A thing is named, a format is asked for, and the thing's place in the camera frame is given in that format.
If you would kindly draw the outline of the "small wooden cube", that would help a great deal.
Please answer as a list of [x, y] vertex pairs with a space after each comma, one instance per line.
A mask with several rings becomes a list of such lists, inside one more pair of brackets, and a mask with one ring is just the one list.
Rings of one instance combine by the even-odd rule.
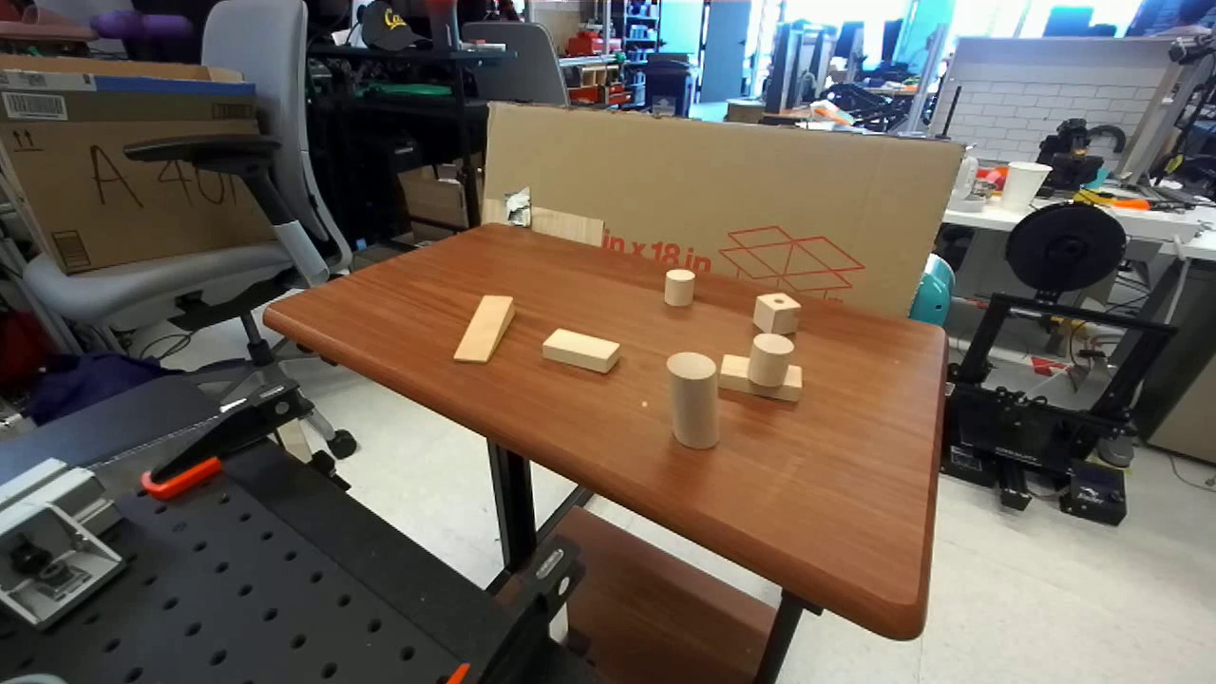
[[802, 323], [802, 304], [792, 291], [760, 291], [751, 298], [751, 325], [765, 335], [795, 335]]

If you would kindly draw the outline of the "rectangular wooden block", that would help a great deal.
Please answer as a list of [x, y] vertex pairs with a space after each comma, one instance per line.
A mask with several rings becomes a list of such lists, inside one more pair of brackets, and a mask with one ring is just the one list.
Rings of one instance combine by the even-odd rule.
[[613, 371], [618, 366], [624, 344], [613, 336], [582, 335], [582, 329], [551, 329], [545, 336], [545, 358], [587, 368], [587, 371]]

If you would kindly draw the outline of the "small wooden cylinder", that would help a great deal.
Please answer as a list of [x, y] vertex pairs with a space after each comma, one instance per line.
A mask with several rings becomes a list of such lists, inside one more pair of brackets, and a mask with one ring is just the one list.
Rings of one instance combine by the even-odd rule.
[[697, 298], [697, 271], [664, 271], [664, 306], [689, 306]]

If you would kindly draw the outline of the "large wooden cylinder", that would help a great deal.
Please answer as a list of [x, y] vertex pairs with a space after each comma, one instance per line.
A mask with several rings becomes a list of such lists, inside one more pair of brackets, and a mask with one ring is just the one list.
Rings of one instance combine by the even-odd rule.
[[720, 366], [707, 352], [674, 352], [669, 368], [669, 416], [674, 437], [683, 449], [713, 449], [720, 445]]

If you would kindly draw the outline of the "thin wooden plank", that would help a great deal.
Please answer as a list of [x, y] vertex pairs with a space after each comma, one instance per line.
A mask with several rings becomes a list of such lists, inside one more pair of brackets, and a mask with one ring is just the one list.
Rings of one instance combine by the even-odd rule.
[[466, 362], [466, 366], [488, 366], [498, 349], [498, 342], [504, 336], [515, 323], [515, 298], [503, 291], [488, 291], [477, 304], [477, 315], [463, 325], [463, 336], [456, 342], [451, 358]]

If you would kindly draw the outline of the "flat wooden base block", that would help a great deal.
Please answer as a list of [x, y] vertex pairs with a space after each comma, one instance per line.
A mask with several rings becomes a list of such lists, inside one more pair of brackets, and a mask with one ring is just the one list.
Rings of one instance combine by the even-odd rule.
[[802, 366], [787, 366], [787, 377], [778, 386], [760, 386], [751, 377], [748, 377], [748, 358], [743, 352], [722, 352], [720, 362], [720, 386], [722, 390], [748, 390], [748, 395], [765, 395], [765, 400], [774, 400], [774, 401], [800, 401], [802, 400]]

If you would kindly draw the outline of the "medium wooden cylinder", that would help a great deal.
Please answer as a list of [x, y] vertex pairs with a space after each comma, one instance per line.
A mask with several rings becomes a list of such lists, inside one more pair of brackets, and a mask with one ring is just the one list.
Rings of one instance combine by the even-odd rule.
[[787, 378], [795, 342], [783, 335], [757, 335], [748, 344], [748, 378], [757, 386], [778, 386]]

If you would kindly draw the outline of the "black table leg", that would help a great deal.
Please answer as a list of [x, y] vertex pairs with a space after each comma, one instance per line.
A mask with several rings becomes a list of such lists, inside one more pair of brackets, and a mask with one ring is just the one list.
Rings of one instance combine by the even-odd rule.
[[503, 562], [521, 573], [536, 556], [536, 507], [531, 507], [531, 469], [527, 458], [494, 445], [491, 449], [491, 487], [498, 506]]

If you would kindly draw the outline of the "large cardboard box panel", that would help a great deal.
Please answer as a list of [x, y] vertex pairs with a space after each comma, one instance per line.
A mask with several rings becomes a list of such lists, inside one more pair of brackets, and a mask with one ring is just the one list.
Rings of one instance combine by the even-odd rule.
[[905, 315], [959, 162], [949, 140], [494, 103], [482, 217]]

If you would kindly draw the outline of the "black perforated workbench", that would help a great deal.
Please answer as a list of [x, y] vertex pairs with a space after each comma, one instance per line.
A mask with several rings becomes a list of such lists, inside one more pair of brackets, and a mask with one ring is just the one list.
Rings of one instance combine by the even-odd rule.
[[117, 499], [123, 568], [66, 618], [0, 630], [0, 676], [62, 684], [598, 684], [546, 637], [551, 591], [503, 604], [275, 440], [178, 500], [138, 476], [225, 423], [156, 378], [0, 440], [0, 480], [56, 454]]

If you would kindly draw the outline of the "black 3D printer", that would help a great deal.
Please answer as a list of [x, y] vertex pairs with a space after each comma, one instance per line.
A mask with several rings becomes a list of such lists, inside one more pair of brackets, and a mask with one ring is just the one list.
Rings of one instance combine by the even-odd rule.
[[1049, 488], [1069, 515], [1118, 526], [1125, 476], [1097, 449], [1129, 431], [1169, 323], [1074, 304], [1125, 262], [1125, 229], [1095, 203], [1028, 214], [1004, 239], [1020, 291], [992, 291], [949, 368], [944, 469], [1004, 507]]

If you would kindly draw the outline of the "white cup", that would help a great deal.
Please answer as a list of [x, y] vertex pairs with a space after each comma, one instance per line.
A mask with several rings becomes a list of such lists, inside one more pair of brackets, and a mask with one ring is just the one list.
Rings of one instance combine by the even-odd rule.
[[1029, 210], [1038, 190], [1044, 184], [1044, 177], [1049, 177], [1044, 162], [1010, 160], [1001, 203], [1010, 210], [1010, 214]]

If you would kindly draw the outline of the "grey office chair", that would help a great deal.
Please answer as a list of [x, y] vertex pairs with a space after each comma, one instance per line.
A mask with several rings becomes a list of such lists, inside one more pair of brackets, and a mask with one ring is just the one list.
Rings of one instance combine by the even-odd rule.
[[221, 0], [195, 67], [7, 60], [4, 176], [40, 243], [28, 296], [75, 366], [132, 377], [147, 366], [132, 329], [240, 323], [225, 401], [304, 423], [350, 454], [356, 440], [325, 423], [259, 323], [350, 262], [311, 169], [304, 67], [304, 0]]

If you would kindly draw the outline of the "orange handled black clamp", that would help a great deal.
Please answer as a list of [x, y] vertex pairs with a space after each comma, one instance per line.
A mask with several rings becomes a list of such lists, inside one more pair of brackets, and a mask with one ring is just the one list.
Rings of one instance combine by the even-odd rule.
[[140, 476], [140, 488], [156, 500], [178, 500], [190, 488], [212, 483], [231, 454], [242, 454], [271, 440], [275, 429], [302, 416], [307, 400], [302, 390], [275, 390], [259, 401], [240, 401], [221, 415], [221, 423], [173, 454], [160, 467]]

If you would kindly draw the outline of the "grey metal bracket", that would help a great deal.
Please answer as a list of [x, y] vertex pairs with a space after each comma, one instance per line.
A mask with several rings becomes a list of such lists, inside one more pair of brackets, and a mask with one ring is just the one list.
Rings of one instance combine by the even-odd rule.
[[46, 630], [100, 591], [127, 557], [108, 543], [123, 520], [86, 467], [42, 458], [0, 487], [0, 606]]

